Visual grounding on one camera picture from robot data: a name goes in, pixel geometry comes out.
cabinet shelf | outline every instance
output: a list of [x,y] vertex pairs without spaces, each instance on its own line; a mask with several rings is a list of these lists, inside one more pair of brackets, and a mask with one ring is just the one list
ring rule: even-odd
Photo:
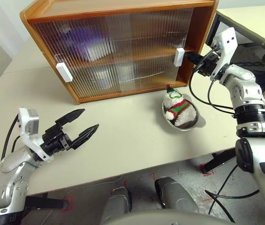
[[[192,47],[185,47],[185,52],[194,51]],[[168,56],[175,56],[176,49],[170,47],[158,47],[154,48],[151,52],[140,52],[136,51],[136,53],[132,54],[131,57],[126,56],[116,56],[114,54],[109,54],[107,56],[102,57],[101,59],[95,60],[93,62],[83,61],[78,57],[74,57],[73,62],[70,64],[69,68],[71,69],[80,69],[80,68],[90,68],[97,66],[106,66],[111,64],[120,64],[129,61],[141,61],[141,60],[149,60],[154,58],[162,58]],[[66,61],[67,59],[61,57],[60,61]]]

wooden frame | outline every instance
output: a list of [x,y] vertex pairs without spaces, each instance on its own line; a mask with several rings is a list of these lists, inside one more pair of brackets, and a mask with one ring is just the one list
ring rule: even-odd
[[[32,4],[30,4],[25,10],[20,13],[20,17],[25,27],[31,34],[32,38],[44,54],[45,58],[48,60],[50,66],[55,71],[61,82],[73,96],[76,102],[89,102],[106,98],[120,97],[132,94],[145,93],[149,91],[155,90],[163,90],[162,88],[150,88],[144,90],[136,90],[130,92],[116,92],[113,94],[107,94],[103,96],[97,97],[87,97],[87,98],[79,98],[71,85],[69,83],[64,82],[61,75],[55,68],[56,62],[51,55],[49,49],[45,45],[43,39],[40,35],[34,30],[32,24],[48,22],[48,21],[57,21],[57,20],[67,20],[73,18],[83,18],[83,17],[94,17],[94,16],[102,16],[102,15],[113,15],[113,14],[124,14],[124,13],[139,13],[139,12],[150,12],[150,11],[159,11],[159,10],[170,10],[177,8],[194,8],[192,18],[189,25],[189,31],[186,39],[185,49],[188,52],[201,52],[202,47],[204,45],[205,39],[208,35],[209,27],[211,26],[213,17],[216,12],[216,8],[219,0],[180,0],[180,1],[169,1],[164,0],[163,2],[157,2],[156,0],[146,0],[141,1],[140,4],[134,1],[131,3],[130,1],[123,3],[120,0],[111,1],[111,6],[101,6],[102,2],[96,2],[93,4],[92,1],[81,1],[77,0],[36,0]],[[89,8],[84,7],[83,10],[72,10],[69,11],[66,9],[66,5],[71,4],[85,4],[88,3],[90,5]],[[58,8],[58,4],[62,3],[64,9]],[[53,13],[50,11],[50,7],[55,7],[57,10]],[[186,86],[189,81],[189,77],[191,75],[191,71],[193,69],[193,64],[187,60],[182,62],[181,67],[179,68],[176,83],[173,85],[174,87]]]

wooden cabinet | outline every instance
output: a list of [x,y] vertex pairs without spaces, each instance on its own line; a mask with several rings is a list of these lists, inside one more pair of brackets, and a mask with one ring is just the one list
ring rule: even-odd
[[[177,48],[199,52],[218,0],[37,0],[21,19],[78,103],[188,83],[193,65],[174,65]],[[73,80],[65,82],[57,63]]]

red tape mark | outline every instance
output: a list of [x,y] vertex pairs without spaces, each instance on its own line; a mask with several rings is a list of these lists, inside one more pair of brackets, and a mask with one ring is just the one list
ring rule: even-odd
[[72,195],[65,196],[63,198],[63,200],[68,200],[68,203],[69,203],[68,208],[66,210],[60,210],[60,211],[58,211],[58,213],[66,213],[66,212],[72,211],[73,210],[73,204],[74,204],[74,196],[72,196]]
[[210,171],[209,173],[203,173],[203,170],[202,170],[202,168],[203,168],[203,166],[204,166],[205,164],[207,164],[207,163],[202,163],[202,164],[200,165],[200,170],[201,170],[201,172],[202,172],[203,176],[207,177],[207,176],[210,176],[210,175],[214,175],[215,173],[214,173],[214,171],[213,171],[213,170],[212,170],[212,171]]
[[212,198],[207,198],[207,199],[204,199],[203,202],[209,202],[211,200],[212,200]]

black cable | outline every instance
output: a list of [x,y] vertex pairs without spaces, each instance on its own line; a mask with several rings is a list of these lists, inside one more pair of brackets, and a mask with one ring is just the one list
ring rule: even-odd
[[212,80],[212,83],[211,83],[211,85],[209,86],[209,89],[208,89],[208,92],[207,92],[207,99],[208,99],[209,104],[210,104],[214,109],[219,110],[220,112],[229,113],[229,114],[234,115],[234,112],[228,112],[228,111],[225,111],[225,110],[219,109],[219,108],[217,108],[217,107],[211,102],[211,99],[210,99],[210,93],[211,93],[211,89],[212,89],[213,83],[215,83],[215,81],[216,81],[216,80]]
[[250,193],[250,194],[242,195],[242,196],[224,196],[224,195],[217,195],[217,194],[212,193],[212,192],[207,191],[207,190],[205,190],[205,192],[206,192],[206,193],[209,193],[209,194],[211,194],[211,195],[213,195],[213,196],[215,196],[215,197],[217,197],[217,198],[243,199],[243,198],[249,198],[249,197],[251,197],[251,196],[254,196],[254,195],[258,194],[258,193],[259,193],[259,190],[256,190],[256,191],[254,191],[254,192],[252,192],[252,193]]
[[9,128],[9,131],[8,131],[7,136],[6,136],[6,139],[5,139],[4,147],[3,147],[1,160],[4,159],[4,157],[5,157],[6,149],[7,149],[7,144],[8,144],[8,141],[9,141],[9,138],[10,138],[10,135],[11,135],[11,132],[12,132],[12,129],[14,128],[15,123],[18,120],[18,118],[19,118],[19,115],[17,114],[16,117],[15,117],[15,119],[14,119],[14,121],[12,122],[12,124],[11,124],[11,126]]
[[[226,185],[226,183],[227,183],[229,177],[232,175],[232,173],[235,171],[236,168],[237,168],[237,165],[235,165],[235,167],[230,171],[230,173],[229,173],[228,176],[226,177],[224,183],[222,184],[220,190],[218,191],[218,193],[217,193],[218,195],[219,195],[220,192],[223,190],[223,188],[224,188],[224,186]],[[211,207],[209,208],[209,211],[208,211],[208,215],[210,215],[210,213],[211,213],[211,211],[212,211],[212,208],[213,208],[214,204],[215,204],[215,201],[212,202],[212,205],[211,205]]]
[[16,141],[20,138],[20,136],[16,137],[16,139],[14,140],[14,143],[12,144],[12,149],[11,149],[11,153],[14,152],[15,150],[15,144],[16,144]]
[[229,214],[229,212],[227,211],[227,209],[224,207],[224,205],[222,205],[222,203],[213,195],[211,195],[208,191],[205,190],[205,192],[223,209],[223,211],[225,212],[225,214],[228,216],[228,218],[230,219],[231,222],[235,223],[234,219],[232,218],[232,216]]
[[[214,51],[214,48],[211,49],[204,57],[202,57],[202,59],[199,61],[199,63],[195,66],[195,68],[193,69],[192,71],[192,74],[190,75],[190,78],[189,78],[189,91],[191,92],[191,94],[194,96],[195,99],[197,99],[199,102],[202,102],[204,104],[207,104],[207,105],[211,105],[210,103],[208,102],[205,102],[203,100],[201,100],[199,97],[197,97],[195,95],[195,93],[193,92],[193,89],[192,89],[192,79],[193,79],[193,75],[194,73],[196,73],[200,67],[202,67],[202,63],[203,61]],[[214,105],[216,107],[220,107],[220,108],[225,108],[225,109],[233,109],[232,107],[228,107],[228,106],[223,106],[223,105]]]

